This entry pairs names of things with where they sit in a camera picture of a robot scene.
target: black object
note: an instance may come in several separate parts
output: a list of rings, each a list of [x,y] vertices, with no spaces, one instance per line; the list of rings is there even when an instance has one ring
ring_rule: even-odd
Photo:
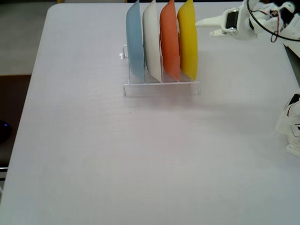
[[[0,143],[5,142],[10,137],[12,130],[11,126],[0,120]]]
[[[226,29],[229,28],[237,28],[238,25],[238,17],[239,17],[239,12],[232,12],[228,13],[227,15],[227,22],[226,22]]]

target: black cable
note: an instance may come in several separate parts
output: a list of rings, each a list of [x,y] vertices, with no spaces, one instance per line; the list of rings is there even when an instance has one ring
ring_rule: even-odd
[[[268,30],[267,28],[265,28],[265,27],[264,27],[264,26],[263,26],[263,25],[255,18],[255,16],[253,15],[253,13],[252,13],[252,11],[251,11],[251,9],[250,9],[250,6],[249,6],[249,0],[247,0],[247,9],[248,9],[248,11],[249,11],[251,17],[253,18],[253,20],[254,20],[261,28],[263,28],[266,32],[268,32],[268,33],[270,33],[270,34],[272,34],[272,35],[274,35],[274,36],[276,36],[276,37],[278,37],[278,38],[282,38],[282,39],[284,39],[284,40],[300,42],[300,39],[291,39],[291,38],[288,38],[288,37],[283,37],[283,36],[281,36],[281,35],[278,35],[278,34],[272,32],[272,31]]]

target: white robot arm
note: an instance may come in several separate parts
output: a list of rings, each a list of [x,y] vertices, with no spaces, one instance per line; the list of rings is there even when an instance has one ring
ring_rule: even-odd
[[[274,3],[258,7],[259,0],[244,0],[238,8],[230,8],[220,16],[196,22],[196,27],[219,28],[211,32],[211,36],[231,36],[238,40],[257,38],[257,34],[267,31],[281,37],[285,45],[296,42],[300,57],[300,15],[294,14],[295,5],[286,2],[278,7]]]

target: orange plate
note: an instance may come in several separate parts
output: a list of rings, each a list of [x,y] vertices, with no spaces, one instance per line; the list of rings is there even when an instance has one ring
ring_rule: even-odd
[[[159,23],[165,72],[176,81],[179,81],[180,59],[174,0],[170,0],[162,9]]]

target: yellow plate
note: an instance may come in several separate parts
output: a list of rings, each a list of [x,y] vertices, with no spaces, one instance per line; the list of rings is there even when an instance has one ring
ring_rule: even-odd
[[[193,0],[187,0],[177,14],[179,23],[180,69],[189,78],[196,80],[198,65],[197,31]]]

